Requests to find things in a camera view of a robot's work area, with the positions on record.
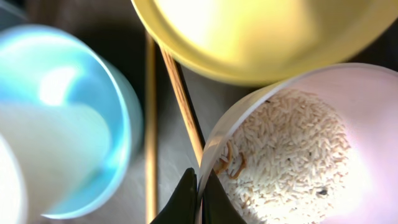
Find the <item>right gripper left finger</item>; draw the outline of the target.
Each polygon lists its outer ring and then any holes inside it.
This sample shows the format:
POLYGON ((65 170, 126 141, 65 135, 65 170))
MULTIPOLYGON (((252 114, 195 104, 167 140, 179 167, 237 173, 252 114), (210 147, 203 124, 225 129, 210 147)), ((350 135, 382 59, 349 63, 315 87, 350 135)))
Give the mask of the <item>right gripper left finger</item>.
POLYGON ((196 205, 197 175, 193 168, 188 168, 166 206, 150 224, 194 224, 196 205))

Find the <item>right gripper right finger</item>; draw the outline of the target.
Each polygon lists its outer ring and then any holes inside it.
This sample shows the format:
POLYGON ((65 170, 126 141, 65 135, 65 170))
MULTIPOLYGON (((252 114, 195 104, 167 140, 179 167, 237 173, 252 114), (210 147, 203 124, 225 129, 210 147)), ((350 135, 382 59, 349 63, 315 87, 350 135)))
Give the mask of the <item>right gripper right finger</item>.
POLYGON ((246 224, 232 206, 224 188, 212 170, 203 194, 203 224, 246 224))

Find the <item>rice leftovers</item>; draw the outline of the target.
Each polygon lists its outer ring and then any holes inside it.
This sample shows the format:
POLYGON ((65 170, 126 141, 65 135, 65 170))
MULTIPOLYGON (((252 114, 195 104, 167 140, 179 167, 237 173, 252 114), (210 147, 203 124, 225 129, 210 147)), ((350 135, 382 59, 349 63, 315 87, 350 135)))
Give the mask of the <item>rice leftovers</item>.
POLYGON ((336 111, 284 89, 261 103, 223 146, 215 172, 247 223, 320 223, 346 188, 351 146, 336 111))

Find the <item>white paper cup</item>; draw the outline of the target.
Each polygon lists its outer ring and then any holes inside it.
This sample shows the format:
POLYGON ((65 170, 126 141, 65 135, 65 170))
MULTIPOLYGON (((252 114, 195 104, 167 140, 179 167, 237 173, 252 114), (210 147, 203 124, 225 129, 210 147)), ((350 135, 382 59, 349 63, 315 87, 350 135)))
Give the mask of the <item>white paper cup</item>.
POLYGON ((111 147, 85 105, 1 104, 1 223, 27 223, 80 187, 111 147))

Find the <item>blue bowl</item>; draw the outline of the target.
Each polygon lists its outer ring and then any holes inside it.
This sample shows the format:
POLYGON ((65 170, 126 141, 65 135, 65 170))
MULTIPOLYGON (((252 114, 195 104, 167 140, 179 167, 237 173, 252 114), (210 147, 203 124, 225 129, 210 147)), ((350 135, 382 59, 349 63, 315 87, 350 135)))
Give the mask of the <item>blue bowl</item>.
POLYGON ((114 195, 141 146, 144 122, 136 92, 117 68, 60 29, 15 26, 1 32, 1 99, 41 106, 84 104, 110 128, 112 145, 99 169, 44 217, 82 217, 114 195))

